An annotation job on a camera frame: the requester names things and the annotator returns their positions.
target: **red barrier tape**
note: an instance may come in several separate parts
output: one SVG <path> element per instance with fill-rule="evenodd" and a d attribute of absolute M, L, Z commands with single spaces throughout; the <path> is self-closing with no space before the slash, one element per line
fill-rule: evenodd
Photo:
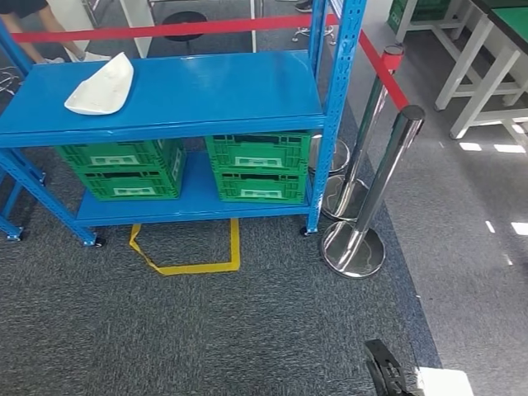
<path fill-rule="evenodd" d="M 365 32 L 361 31 L 361 33 L 359 34 L 359 44 L 363 48 L 363 51 L 365 52 L 367 58 L 369 59 L 374 70 L 376 70 L 381 82 L 387 89 L 387 92 L 394 105 L 396 105 L 396 108 L 401 111 L 404 107 L 409 105 L 409 101 L 405 97 L 405 94 L 404 94 L 396 80 L 387 70 L 387 66 L 382 61 L 373 43 L 367 37 Z"/>
<path fill-rule="evenodd" d="M 75 40 L 134 39 L 134 37 L 158 37 L 164 35 L 198 35 L 213 33 L 234 33 L 238 31 L 266 31 L 296 26 L 310 26 L 312 16 L 268 16 L 257 19 L 232 19 L 227 21 L 207 21 L 159 25 L 146 27 L 117 27 L 89 31 L 38 31 L 14 33 L 18 43 L 44 43 Z M 327 26 L 338 25 L 334 14 L 327 17 Z"/>
<path fill-rule="evenodd" d="M 207 21 L 174 25 L 104 28 L 89 31 L 26 32 L 14 33 L 13 38 L 19 43 L 60 42 L 71 40 L 107 40 L 133 39 L 135 37 L 158 37 L 165 35 L 197 35 L 213 33 L 234 33 L 240 31 L 265 31 L 296 26 L 310 26 L 312 16 L 268 16 L 257 19 L 232 19 L 227 21 Z M 334 14 L 327 16 L 327 26 L 339 25 Z M 372 43 L 361 31 L 359 44 L 374 67 L 398 110 L 409 102 L 404 92 L 387 70 L 387 66 L 378 55 Z"/>

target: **crate label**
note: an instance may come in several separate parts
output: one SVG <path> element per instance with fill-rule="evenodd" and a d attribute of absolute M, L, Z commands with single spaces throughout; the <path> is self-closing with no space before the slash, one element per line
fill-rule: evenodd
<path fill-rule="evenodd" d="M 282 191 L 278 190 L 241 190 L 242 198 L 282 198 Z"/>
<path fill-rule="evenodd" d="M 235 157 L 235 167 L 283 167 L 281 158 Z"/>
<path fill-rule="evenodd" d="M 152 187 L 115 188 L 115 196 L 155 196 L 155 191 Z"/>
<path fill-rule="evenodd" d="M 135 155 L 112 155 L 101 157 L 90 157 L 92 165 L 139 165 Z"/>
<path fill-rule="evenodd" d="M 177 179 L 178 176 L 178 169 L 180 168 L 180 161 L 181 161 L 181 150 L 178 150 L 177 153 L 176 159 L 174 159 L 174 165 L 173 166 L 173 171 L 171 174 L 173 175 L 173 179 L 175 181 Z"/>

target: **blue metal shelf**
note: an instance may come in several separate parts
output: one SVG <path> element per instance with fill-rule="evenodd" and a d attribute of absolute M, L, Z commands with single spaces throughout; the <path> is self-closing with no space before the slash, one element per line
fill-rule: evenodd
<path fill-rule="evenodd" d="M 306 51 L 132 64 L 134 82 L 127 103 L 106 116 L 78 115 L 63 105 L 100 63 L 35 65 L 0 117 L 0 142 L 24 147 L 247 134 L 318 129 L 325 120 Z"/>
<path fill-rule="evenodd" d="M 340 26 L 323 107 L 316 81 L 329 1 Z M 97 244 L 88 227 L 131 223 L 307 215 L 305 231 L 315 233 L 366 2 L 313 0 L 308 52 L 134 59 L 127 103 L 99 117 L 74 114 L 63 103 L 102 64 L 31 65 L 0 23 L 0 47 L 26 78 L 0 117 L 0 167 L 87 246 Z M 323 139 L 303 205 L 221 202 L 209 161 L 197 153 L 189 155 L 179 200 L 98 202 L 85 193 L 75 216 L 10 149 L 308 129 L 323 130 Z"/>
<path fill-rule="evenodd" d="M 306 215 L 312 189 L 302 205 L 222 202 L 207 153 L 189 153 L 177 200 L 103 202 L 86 191 L 77 219 L 83 227 L 243 217 Z"/>

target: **white object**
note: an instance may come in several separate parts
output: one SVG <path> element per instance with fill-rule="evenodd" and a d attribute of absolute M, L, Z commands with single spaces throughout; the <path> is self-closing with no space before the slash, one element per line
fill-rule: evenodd
<path fill-rule="evenodd" d="M 66 31 L 91 31 L 94 29 L 90 17 L 86 12 L 82 0 L 48 0 L 53 14 Z M 85 50 L 89 40 L 77 40 L 75 44 L 81 50 Z M 78 59 L 72 52 L 65 48 L 72 62 Z"/>
<path fill-rule="evenodd" d="M 128 22 L 129 27 L 154 26 L 154 19 L 147 0 L 119 0 L 121 7 Z M 136 37 L 134 39 L 137 52 L 142 58 L 146 58 L 152 42 L 152 37 Z"/>
<path fill-rule="evenodd" d="M 468 375 L 459 370 L 420 367 L 418 386 L 424 396 L 474 396 Z"/>
<path fill-rule="evenodd" d="M 79 84 L 65 103 L 66 109 L 88 116 L 119 111 L 128 97 L 134 67 L 123 52 Z"/>

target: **stainless steel stanchion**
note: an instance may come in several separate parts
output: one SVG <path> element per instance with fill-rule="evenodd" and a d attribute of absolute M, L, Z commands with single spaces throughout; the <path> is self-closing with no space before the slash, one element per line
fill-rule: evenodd
<path fill-rule="evenodd" d="M 315 134 L 310 140 L 310 155 L 309 157 L 309 170 L 315 173 L 317 161 L 319 158 L 319 145 L 321 144 L 321 134 Z M 330 166 L 330 175 L 344 171 L 350 161 L 350 150 L 342 140 L 338 139 L 333 147 L 332 164 Z"/>
<path fill-rule="evenodd" d="M 425 116 L 419 106 L 407 106 L 398 115 L 387 150 L 358 221 L 334 223 L 323 236 L 321 252 L 329 266 L 351 278 L 364 278 L 380 269 L 385 260 L 385 246 L 370 225 L 383 201 L 387 184 L 398 163 L 419 132 Z"/>
<path fill-rule="evenodd" d="M 389 45 L 383 51 L 382 60 L 394 72 L 399 65 L 404 50 L 399 45 Z M 369 188 L 358 178 L 358 171 L 367 157 L 367 149 L 373 137 L 373 132 L 385 105 L 387 89 L 378 76 L 374 80 L 358 138 L 351 153 L 351 160 L 345 175 L 332 176 L 327 182 L 321 211 L 324 215 L 335 220 L 358 219 L 361 204 L 367 197 Z"/>

